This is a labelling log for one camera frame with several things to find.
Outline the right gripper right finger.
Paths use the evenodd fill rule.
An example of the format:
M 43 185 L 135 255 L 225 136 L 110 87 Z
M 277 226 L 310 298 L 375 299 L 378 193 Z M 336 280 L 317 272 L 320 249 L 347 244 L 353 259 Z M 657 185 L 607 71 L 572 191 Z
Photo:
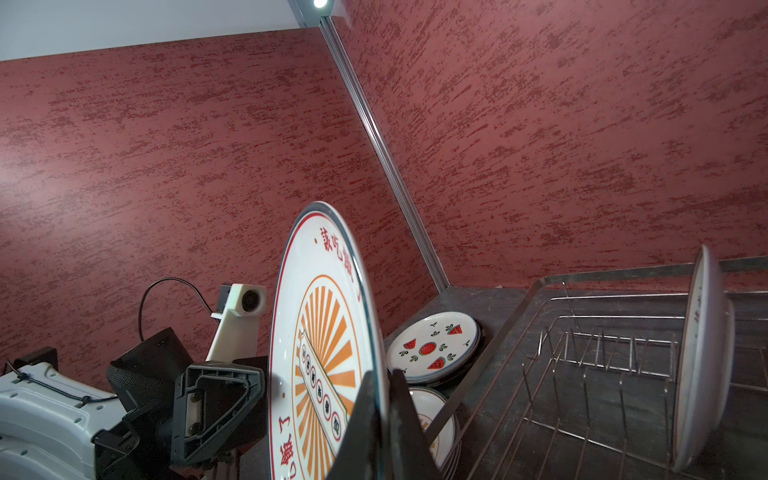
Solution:
M 424 431 L 413 404 L 404 373 L 389 376 L 389 438 L 392 478 L 396 480 L 442 479 L 429 452 Z

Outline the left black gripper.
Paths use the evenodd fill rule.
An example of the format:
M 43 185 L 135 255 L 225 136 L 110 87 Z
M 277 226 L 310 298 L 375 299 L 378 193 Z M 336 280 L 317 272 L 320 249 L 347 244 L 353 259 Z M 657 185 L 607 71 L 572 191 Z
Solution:
M 110 364 L 107 379 L 125 413 L 92 437 L 98 479 L 182 479 L 171 464 L 202 466 L 266 435 L 263 369 L 218 361 L 190 364 Z

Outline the sunburst green rim plate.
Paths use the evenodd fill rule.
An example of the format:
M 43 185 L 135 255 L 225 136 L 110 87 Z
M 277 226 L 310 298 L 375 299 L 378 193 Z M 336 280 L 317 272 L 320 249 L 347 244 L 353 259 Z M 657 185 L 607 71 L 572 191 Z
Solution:
M 688 294 L 677 370 L 672 470 L 686 469 L 720 425 L 735 350 L 735 307 L 712 250 L 697 255 Z

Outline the small sunburst plate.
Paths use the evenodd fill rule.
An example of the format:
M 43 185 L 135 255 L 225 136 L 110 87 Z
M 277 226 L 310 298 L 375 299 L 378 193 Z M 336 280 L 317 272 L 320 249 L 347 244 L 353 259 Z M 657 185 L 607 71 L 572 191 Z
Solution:
M 275 291 L 269 353 L 274 479 L 324 479 L 363 378 L 388 402 L 383 340 L 368 273 L 341 214 L 316 201 L 298 216 Z

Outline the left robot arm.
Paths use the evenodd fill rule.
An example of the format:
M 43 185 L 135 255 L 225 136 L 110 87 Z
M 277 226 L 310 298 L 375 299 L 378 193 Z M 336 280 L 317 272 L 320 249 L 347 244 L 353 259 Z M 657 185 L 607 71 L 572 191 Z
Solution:
M 35 358 L 1 378 L 4 479 L 178 479 L 266 434 L 267 360 L 193 362 L 167 328 L 113 361 L 105 392 Z

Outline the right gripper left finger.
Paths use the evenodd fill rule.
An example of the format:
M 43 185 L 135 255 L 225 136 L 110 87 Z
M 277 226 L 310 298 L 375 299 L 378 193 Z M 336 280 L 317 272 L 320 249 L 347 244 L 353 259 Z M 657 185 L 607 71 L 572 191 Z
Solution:
M 381 416 L 377 405 L 376 376 L 367 372 L 358 391 L 352 416 L 329 480 L 378 479 L 381 465 Z

